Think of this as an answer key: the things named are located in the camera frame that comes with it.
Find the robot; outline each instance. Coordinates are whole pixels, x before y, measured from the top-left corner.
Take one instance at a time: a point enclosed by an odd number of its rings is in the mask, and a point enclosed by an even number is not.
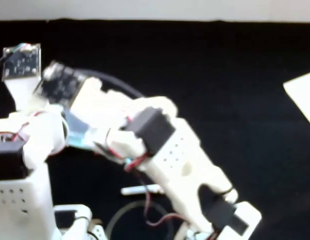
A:
[[[148,225],[182,219],[175,240],[250,238],[261,213],[237,202],[236,189],[170,99],[104,91],[100,79],[58,62],[41,74],[40,55],[39,44],[3,51],[2,80],[17,112],[0,119],[0,240],[107,239],[85,205],[53,206],[45,161],[70,142],[65,111],[88,126],[86,148],[160,185],[175,213]]]

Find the white plastic part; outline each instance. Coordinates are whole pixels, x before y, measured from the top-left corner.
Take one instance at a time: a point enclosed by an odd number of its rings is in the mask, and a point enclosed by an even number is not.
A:
[[[87,231],[92,220],[92,212],[87,206],[82,204],[57,205],[54,207],[54,211],[75,211],[75,221],[62,236],[62,240],[88,239]]]
[[[217,240],[248,240],[262,219],[261,213],[246,201],[237,203],[234,207],[236,208],[234,214],[247,224],[246,231],[243,235],[239,235],[231,227],[226,226],[218,235]],[[185,238],[188,240],[206,240],[214,233],[214,229],[212,228],[211,231],[195,235],[196,232],[187,223],[183,223],[176,233],[174,240],[183,240]]]
[[[147,189],[152,194],[164,194],[163,189],[158,184],[147,185]],[[129,187],[123,187],[120,190],[120,193],[124,196],[145,194],[146,189],[145,186],[129,186]]]
[[[15,78],[5,80],[4,83],[14,99],[17,111],[27,108],[33,91],[41,80],[40,76]]]
[[[24,163],[28,169],[40,166],[49,155],[58,153],[66,145],[63,118],[57,106],[48,106],[37,116],[24,112],[11,113],[0,119],[0,132],[28,136],[23,147]]]
[[[121,158],[137,158],[145,154],[146,147],[141,138],[132,131],[110,130],[106,145]]]
[[[94,236],[88,234],[88,240],[108,240],[101,225],[95,225],[91,232],[97,237],[97,239]]]
[[[99,79],[86,79],[70,107],[70,113],[93,129],[120,127],[123,119],[130,116],[127,108],[133,100],[121,92],[104,92],[101,87]]]
[[[60,240],[48,167],[29,177],[0,181],[0,240]]]
[[[33,116],[23,133],[30,136],[23,148],[24,162],[29,169],[35,169],[65,146],[62,117],[54,112],[44,111]]]
[[[285,82],[284,89],[310,122],[310,73]]]
[[[215,193],[232,188],[223,171],[200,147],[200,140],[182,118],[171,121],[175,132],[159,152],[139,167],[170,199],[174,210],[198,231],[210,232],[212,224],[202,214],[198,189],[207,185]]]
[[[248,240],[262,219],[261,213],[246,201],[236,204],[235,207],[236,210],[234,214],[246,223],[248,228],[241,236],[231,227],[226,226],[219,234],[217,240]]]
[[[214,233],[213,227],[210,231],[201,232],[190,226],[187,222],[183,222],[175,234],[174,240],[207,240]]]

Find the red wire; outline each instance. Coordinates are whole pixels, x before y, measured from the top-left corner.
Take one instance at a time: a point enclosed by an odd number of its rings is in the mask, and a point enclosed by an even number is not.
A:
[[[148,154],[145,153],[140,157],[137,157],[132,163],[128,164],[124,170],[126,172],[130,172],[133,168],[136,168],[138,165],[140,165],[146,158],[147,158]]]
[[[117,157],[117,158],[119,158],[119,159],[122,159],[122,157],[121,157],[117,152],[115,152],[113,149],[108,148],[108,150],[109,150],[110,153],[113,154],[115,157]]]
[[[17,137],[21,137],[20,136],[20,132],[23,130],[23,128],[25,128],[28,124],[30,124],[29,122],[25,122],[20,129],[14,134],[14,136],[11,138],[12,141],[15,141]]]
[[[151,226],[151,227],[157,227],[159,225],[161,225],[162,223],[164,223],[165,221],[169,220],[169,219],[180,219],[183,220],[185,222],[188,222],[184,217],[182,217],[180,214],[178,213],[168,213],[166,215],[164,215],[161,219],[159,219],[157,222],[151,222],[147,219],[147,214],[148,211],[150,209],[150,205],[151,205],[151,192],[149,191],[147,185],[145,184],[145,182],[141,179],[141,176],[139,174],[139,172],[134,171],[133,173],[135,173],[135,175],[138,177],[140,183],[145,187],[145,196],[146,196],[146,201],[145,201],[145,206],[144,206],[144,212],[143,215],[146,218],[146,224]]]

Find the black cable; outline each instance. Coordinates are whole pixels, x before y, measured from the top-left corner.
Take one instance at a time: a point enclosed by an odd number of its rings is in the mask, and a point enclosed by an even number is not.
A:
[[[3,64],[6,62],[7,59],[9,59],[9,57],[11,56],[12,54],[9,54],[9,55],[6,55],[6,56],[2,56],[0,58],[0,68],[3,66]]]
[[[89,235],[93,236],[96,240],[99,240],[99,238],[94,233],[92,233],[91,231],[87,231],[87,233]]]
[[[130,86],[126,82],[118,79],[117,77],[114,77],[112,75],[108,75],[104,72],[95,71],[95,70],[89,70],[89,69],[77,69],[78,71],[82,72],[83,74],[98,78],[110,85],[113,85],[114,87],[119,88],[119,90],[123,91],[124,93],[130,95],[132,98],[142,98],[144,97],[144,94],[142,94],[140,91],[135,89],[134,87]]]

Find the wire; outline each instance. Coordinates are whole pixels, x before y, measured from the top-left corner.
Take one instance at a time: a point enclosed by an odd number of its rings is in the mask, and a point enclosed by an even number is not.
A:
[[[28,121],[23,123],[23,125],[20,127],[20,129],[14,134],[14,136],[11,138],[12,141],[16,141],[16,138],[17,137],[20,137],[21,138],[21,131],[23,130],[23,128],[25,128],[28,124],[30,124]]]
[[[218,234],[217,232],[213,232],[213,233],[207,238],[207,240],[215,240],[218,236],[219,236],[219,234]]]
[[[94,233],[92,233],[91,231],[87,231],[87,233],[89,235],[93,236],[96,240],[99,240],[99,238]]]
[[[145,217],[145,222],[146,222],[147,225],[149,225],[151,227],[157,227],[157,226],[161,225],[162,223],[166,222],[169,219],[180,219],[180,220],[183,220],[184,222],[188,223],[188,221],[183,216],[181,216],[180,214],[175,213],[175,212],[167,213],[166,215],[164,215],[157,222],[149,221],[148,218],[147,218],[147,215],[148,215],[148,212],[149,212],[150,205],[152,204],[151,192],[149,191],[149,188],[147,187],[147,185],[144,182],[144,180],[142,179],[140,173],[137,170],[135,170],[135,171],[133,171],[133,174],[138,178],[140,184],[143,185],[144,188],[145,188],[146,201],[145,201],[143,215]]]
[[[146,158],[147,158],[148,154],[145,153],[142,156],[139,156],[137,158],[135,158],[135,160],[128,164],[127,166],[124,167],[124,170],[126,172],[130,172],[132,169],[136,168],[138,165],[140,165]]]
[[[95,70],[89,70],[89,69],[77,69],[78,71],[82,72],[83,74],[91,77],[98,78],[110,85],[113,85],[123,92],[129,94],[133,98],[142,98],[144,97],[144,94],[142,94],[140,91],[135,89],[134,87],[130,86],[126,82],[118,79],[117,77],[114,77],[112,75],[108,75],[104,72],[95,71]]]
[[[109,221],[107,227],[106,227],[106,236],[108,237],[108,240],[111,240],[112,238],[112,232],[114,229],[114,226],[116,225],[116,223],[119,221],[119,219],[126,214],[128,211],[135,209],[135,208],[139,208],[139,207],[144,207],[146,204],[146,202],[144,200],[140,200],[140,201],[133,201],[127,205],[125,205],[124,207],[122,207],[121,209],[119,209],[115,215],[111,218],[111,220]],[[167,215],[167,211],[158,203],[152,202],[150,204],[150,207],[153,207],[155,210],[157,210],[160,214],[162,215]],[[174,225],[172,221],[167,221],[167,227],[168,227],[168,234],[166,236],[166,239],[171,240],[174,238]]]
[[[12,138],[11,140],[14,141],[16,139],[13,140],[14,136],[17,135],[21,140],[26,141],[25,138],[23,138],[20,134],[16,133],[16,132],[12,132],[12,131],[0,131],[0,134],[11,134]]]

